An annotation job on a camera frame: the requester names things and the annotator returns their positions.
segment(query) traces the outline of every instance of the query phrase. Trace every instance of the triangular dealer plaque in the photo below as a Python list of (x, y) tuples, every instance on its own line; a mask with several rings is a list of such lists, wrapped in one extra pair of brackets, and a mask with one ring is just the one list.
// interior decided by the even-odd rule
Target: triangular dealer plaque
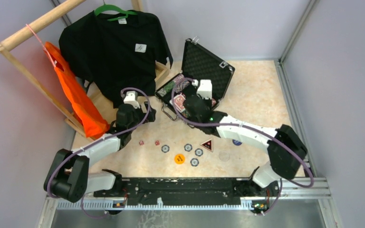
[(205, 149), (209, 150), (210, 152), (213, 152), (212, 139), (204, 141), (203, 143), (201, 143), (201, 146), (203, 146)]

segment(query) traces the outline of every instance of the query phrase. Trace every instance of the t-shirt sleeve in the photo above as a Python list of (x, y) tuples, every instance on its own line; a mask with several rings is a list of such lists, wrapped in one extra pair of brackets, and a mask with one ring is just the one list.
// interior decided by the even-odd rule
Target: t-shirt sleeve
[(88, 59), (80, 48), (80, 43), (74, 38), (75, 34), (66, 28), (59, 38), (59, 49), (62, 57), (68, 62), (70, 69), (76, 77), (92, 82), (93, 74), (88, 67)]
[(164, 35), (163, 29), (162, 29), (162, 25), (160, 24), (160, 20), (158, 18), (157, 22), (157, 36), (158, 36), (158, 40), (159, 42), (157, 42), (157, 47), (156, 47), (156, 60), (160, 63), (163, 64), (167, 64), (167, 57), (169, 58), (170, 61), (170, 68), (173, 65), (173, 57), (171, 55), (169, 46), (167, 44), (167, 40), (166, 40), (166, 36)]

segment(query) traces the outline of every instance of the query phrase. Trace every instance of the open poker case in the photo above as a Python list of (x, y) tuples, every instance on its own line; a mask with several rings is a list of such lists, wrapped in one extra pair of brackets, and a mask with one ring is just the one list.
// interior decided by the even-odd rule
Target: open poker case
[[(229, 63), (198, 44), (197, 37), (186, 39), (182, 60), (181, 72), (167, 81), (155, 93), (155, 96), (163, 103), (162, 111), (173, 121), (177, 120), (178, 117), (172, 117), (166, 108), (175, 114), (171, 103), (171, 92), (175, 84), (183, 81), (185, 77), (198, 81), (210, 79), (212, 81), (212, 110), (214, 110), (224, 98), (235, 71), (235, 68)], [(176, 96), (182, 94), (184, 97), (189, 97), (196, 94), (196, 88), (185, 81), (179, 84), (175, 94)], [(186, 111), (182, 111), (181, 114), (190, 119)]]

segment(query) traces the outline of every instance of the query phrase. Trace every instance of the yellow disc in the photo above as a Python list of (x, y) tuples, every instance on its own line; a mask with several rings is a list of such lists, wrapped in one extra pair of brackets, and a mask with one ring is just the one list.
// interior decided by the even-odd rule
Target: yellow disc
[(174, 157), (174, 161), (175, 161), (175, 163), (177, 163), (177, 164), (183, 164), (183, 163), (184, 163), (184, 161), (185, 161), (185, 157), (184, 157), (184, 155), (182, 155), (182, 154), (178, 154), (178, 155), (176, 155), (176, 156)]

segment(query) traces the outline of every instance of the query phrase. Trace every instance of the gray poker chip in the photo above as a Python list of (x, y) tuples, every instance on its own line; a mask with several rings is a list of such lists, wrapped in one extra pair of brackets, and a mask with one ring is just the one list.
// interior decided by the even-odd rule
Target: gray poker chip
[(184, 146), (184, 150), (185, 150), (185, 151), (187, 151), (187, 152), (190, 152), (190, 151), (192, 150), (192, 145), (187, 143), (187, 144)]
[(198, 157), (201, 157), (203, 155), (203, 150), (198, 148), (195, 150), (195, 155), (198, 156)]
[(191, 159), (191, 165), (193, 167), (197, 167), (199, 165), (199, 161), (196, 158)]
[(168, 146), (168, 145), (163, 145), (162, 146), (162, 152), (163, 153), (167, 153), (167, 152), (169, 152), (170, 151), (170, 147)]

